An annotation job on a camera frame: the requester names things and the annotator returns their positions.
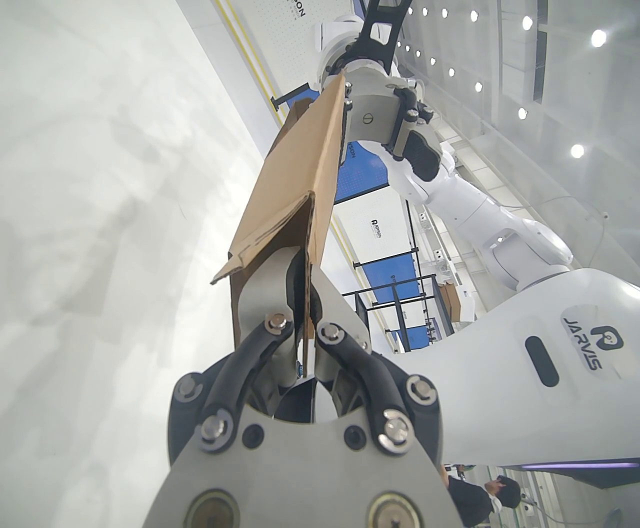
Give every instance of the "logo sign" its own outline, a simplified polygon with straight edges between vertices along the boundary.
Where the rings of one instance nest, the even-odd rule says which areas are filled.
[[[631,347],[615,326],[615,321],[595,305],[573,306],[561,316],[573,348],[588,372],[602,380],[620,380],[636,372]]]
[[[382,231],[380,230],[380,226],[378,225],[378,220],[371,220],[371,230],[373,231],[374,237],[382,238]]]
[[[289,4],[291,5],[291,11],[298,18],[304,17],[306,15],[305,7],[302,5],[302,2],[300,0],[289,0]]]

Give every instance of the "ceiling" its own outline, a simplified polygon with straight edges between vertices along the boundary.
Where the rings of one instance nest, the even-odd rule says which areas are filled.
[[[398,58],[425,79],[427,103],[564,238],[580,265],[638,284],[640,2],[414,0],[412,9]],[[596,29],[607,33],[601,47],[591,43]],[[570,154],[575,144],[584,146],[580,159]]]

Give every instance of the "cardboard sheet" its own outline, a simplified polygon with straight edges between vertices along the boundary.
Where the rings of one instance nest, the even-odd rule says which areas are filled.
[[[340,75],[311,104],[299,100],[264,161],[229,250],[229,260],[212,284],[230,276],[236,346],[237,301],[252,273],[273,252],[299,246],[307,250],[305,335],[310,266],[320,264],[337,185],[343,137],[344,76]],[[307,340],[303,341],[304,359]]]

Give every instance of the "metal plate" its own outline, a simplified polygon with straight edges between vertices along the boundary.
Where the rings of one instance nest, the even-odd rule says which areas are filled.
[[[191,439],[166,478],[144,528],[181,528],[189,505],[206,490],[223,490],[237,502],[240,526],[307,528],[365,526],[370,507],[395,492],[417,508],[423,528],[461,527],[442,480],[426,453],[414,445],[404,456],[386,456],[369,436],[364,409],[326,424],[272,420],[246,407],[240,431],[264,428],[258,449],[239,437],[228,451],[207,454]],[[344,443],[344,430],[360,426],[364,449]]]

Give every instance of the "purple light strip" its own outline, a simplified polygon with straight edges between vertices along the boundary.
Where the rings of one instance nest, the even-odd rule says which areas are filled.
[[[562,463],[562,464],[528,464],[522,469],[618,469],[640,467],[637,462],[592,462],[592,463]]]

